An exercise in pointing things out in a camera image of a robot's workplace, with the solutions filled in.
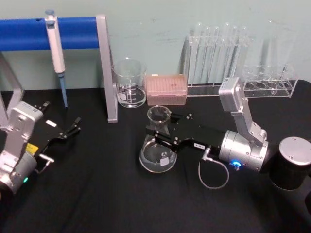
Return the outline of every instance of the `gray metal bracket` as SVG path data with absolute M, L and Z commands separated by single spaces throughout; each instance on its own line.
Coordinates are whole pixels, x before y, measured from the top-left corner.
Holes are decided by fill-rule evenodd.
M 12 71 L 11 66 L 5 60 L 3 54 L 0 52 L 0 70 L 4 74 L 4 76 L 9 81 L 13 94 L 10 99 L 9 105 L 7 109 L 5 108 L 2 95 L 0 96 L 0 127 L 6 128 L 8 126 L 8 119 L 11 115 L 11 110 L 21 101 L 24 95 L 24 89 L 22 88 L 20 82 Z
M 248 98 L 245 97 L 243 83 L 239 77 L 224 79 L 219 97 L 225 112 L 231 112 L 237 126 L 238 133 L 257 146 L 267 139 L 267 132 L 253 122 L 249 110 Z
M 105 88 L 108 122 L 118 122 L 118 100 L 116 86 L 112 79 L 109 36 L 105 15 L 96 15 L 97 35 L 99 51 L 101 54 L 103 80 Z

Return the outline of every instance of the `test tube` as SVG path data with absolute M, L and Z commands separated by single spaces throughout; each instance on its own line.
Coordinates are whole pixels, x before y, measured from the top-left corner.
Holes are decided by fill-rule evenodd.
M 208 73 L 207 73 L 208 83 L 214 83 L 214 79 L 215 79 L 215 69 L 217 66 L 217 59 L 218 59 L 218 54 L 219 54 L 219 49 L 220 49 L 217 43 L 218 37 L 219 37 L 219 27 L 215 27 L 214 36 L 212 38 L 210 57 L 209 57 L 210 64 L 209 64 Z
M 191 46 L 191 51 L 190 51 L 190 63 L 188 72 L 188 85 L 193 85 L 194 81 L 195 64 L 198 52 L 199 36 L 201 35 L 201 31 L 202 31 L 202 23 L 198 22 L 190 35 L 189 43 Z
M 227 57 L 227 43 L 225 39 L 221 39 L 220 41 L 220 50 L 219 50 L 219 56 L 217 61 L 217 69 L 216 69 L 216 78 L 215 83 L 221 83 L 224 78 L 224 71 L 225 71 L 225 62 Z
M 197 53 L 197 59 L 196 59 L 194 81 L 193 81 L 194 84 L 201 83 L 203 64 L 204 64 L 204 59 L 205 59 L 205 53 L 207 50 L 206 39 L 209 36 L 209 32 L 210 32 L 210 28 L 206 27 L 202 31 L 200 39 L 199 39 L 199 46 L 198 46 L 198 53 Z
M 242 27 L 240 30 L 239 36 L 238 36 L 238 44 L 235 46 L 235 51 L 234 51 L 234 55 L 232 58 L 232 65 L 231 65 L 230 75 L 229 75 L 230 77 L 234 77 L 234 75 L 236 74 L 236 68 L 237 68 L 237 64 L 238 64 L 238 60 L 239 60 L 239 56 L 241 52 L 241 46 L 246 40 L 246 33 L 247 33 L 247 28 Z
M 225 71 L 224 71 L 224 77 L 229 77 L 230 75 L 230 69 L 231 69 L 231 65 L 232 65 L 232 59 L 233 59 L 233 53 L 234 53 L 234 48 L 235 45 L 238 43 L 239 41 L 239 37 L 238 37 L 238 27 L 237 26 L 233 26 L 232 27 L 232 31 L 229 34 L 230 38 L 229 38 L 229 49 L 228 49 L 228 54 L 227 54 L 227 58 L 226 58 L 226 62 L 225 62 Z

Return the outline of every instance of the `white label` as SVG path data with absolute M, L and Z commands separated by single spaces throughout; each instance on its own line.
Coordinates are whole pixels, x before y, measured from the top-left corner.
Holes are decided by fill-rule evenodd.
M 201 144 L 194 143 L 194 147 L 197 147 L 197 148 L 199 148 L 199 149 L 205 150 L 205 146 L 203 146 L 203 145 L 201 145 Z
M 169 158 L 168 157 L 160 159 L 160 165 L 161 166 L 165 166 L 167 164 L 169 164 Z
M 53 127 L 55 127 L 57 124 L 55 124 L 54 122 L 47 120 L 45 123 L 47 123 L 48 125 L 51 125 Z
M 125 94 L 119 93 L 119 97 L 120 97 L 121 100 L 126 101 L 126 95 Z

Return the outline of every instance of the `black tablecloth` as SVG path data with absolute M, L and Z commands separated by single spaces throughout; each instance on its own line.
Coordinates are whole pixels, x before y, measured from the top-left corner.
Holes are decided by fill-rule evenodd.
M 208 190 L 197 175 L 202 154 L 192 149 L 181 151 L 170 171 L 148 173 L 138 161 L 147 105 L 119 106 L 118 123 L 108 124 L 102 89 L 67 94 L 67 111 L 59 90 L 27 91 L 24 96 L 29 104 L 49 100 L 45 116 L 62 127 L 81 117 L 82 130 L 67 144 L 50 147 L 46 154 L 55 163 L 41 175 L 30 176 L 10 202 L 0 202 L 2 232 L 311 232 L 304 205 L 310 178 L 298 190 L 285 192 L 267 175 L 230 167 L 227 186 Z M 311 138 L 310 100 L 311 84 L 299 81 L 292 98 L 254 98 L 249 104 L 268 140 L 279 142 L 287 136 Z M 236 131 L 218 97 L 189 98 L 185 106 L 170 109 Z

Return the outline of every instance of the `pink pipette tip rack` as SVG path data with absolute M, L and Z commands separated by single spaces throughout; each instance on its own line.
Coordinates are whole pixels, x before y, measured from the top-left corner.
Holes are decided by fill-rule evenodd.
M 145 77 L 148 105 L 184 105 L 187 98 L 187 80 L 183 74 Z

